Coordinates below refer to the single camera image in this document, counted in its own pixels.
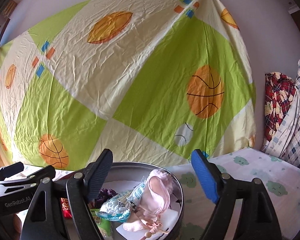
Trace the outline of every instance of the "white wall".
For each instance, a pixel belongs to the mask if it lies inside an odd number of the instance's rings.
[[[84,0],[22,0],[11,15],[3,41]],[[292,78],[300,58],[300,33],[280,0],[221,0],[240,27],[257,87],[256,147],[263,141],[264,73],[280,71]]]

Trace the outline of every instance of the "round metal container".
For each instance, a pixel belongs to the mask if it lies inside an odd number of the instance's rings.
[[[163,172],[167,172],[171,174],[173,179],[172,193],[177,197],[181,210],[175,226],[172,229],[169,229],[170,232],[165,239],[175,240],[178,238],[181,229],[181,223],[182,223],[183,212],[184,212],[184,197],[183,197],[183,191],[180,182],[171,172],[161,167],[152,164],[147,164],[147,163],[118,162],[112,164],[108,176],[106,177],[105,183],[112,182],[112,181],[120,181],[120,180],[141,181],[143,178],[147,178],[149,176],[149,173],[154,169],[159,169]],[[114,223],[113,238],[114,240],[124,240],[125,238],[122,237],[115,230],[115,228],[118,225],[119,225],[118,223]]]

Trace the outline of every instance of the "silver screw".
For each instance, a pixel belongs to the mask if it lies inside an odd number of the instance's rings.
[[[81,172],[77,172],[75,175],[74,175],[74,178],[75,179],[81,179],[83,176],[83,174]]]
[[[43,182],[44,184],[47,184],[49,181],[50,181],[50,178],[48,178],[48,177],[45,177],[45,178],[42,180],[42,182]]]
[[[221,174],[221,177],[222,177],[223,179],[230,179],[230,175],[229,175],[228,173],[222,173],[222,174]]]
[[[261,184],[262,183],[261,179],[258,179],[258,178],[253,179],[253,182],[255,184]]]

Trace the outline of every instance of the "orange square print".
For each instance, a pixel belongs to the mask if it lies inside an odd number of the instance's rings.
[[[54,52],[55,52],[55,49],[53,47],[51,49],[49,49],[49,51],[46,55],[47,59],[51,59]]]
[[[175,11],[176,13],[182,13],[183,10],[184,10],[184,8],[181,7],[180,5],[178,5],[178,6],[175,7],[175,9],[174,9],[174,11]]]
[[[32,62],[32,67],[34,68],[37,65],[38,62],[39,62],[38,57],[35,57],[33,62]]]

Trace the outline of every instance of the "bedsheet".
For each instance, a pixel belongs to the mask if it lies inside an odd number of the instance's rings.
[[[255,88],[219,0],[88,0],[0,48],[5,163],[159,166],[254,146]]]
[[[246,148],[227,155],[211,158],[221,172],[234,179],[252,181],[260,178],[265,185],[278,216],[282,235],[292,239],[300,230],[300,169],[276,157]],[[24,176],[40,169],[26,166]],[[167,168],[180,181],[185,198],[183,228],[180,240],[199,240],[213,212],[214,204],[208,200],[198,182],[191,164]],[[56,171],[61,178],[70,171]],[[242,201],[237,200],[225,240],[232,240],[239,220]],[[19,214],[23,221],[26,211]]]

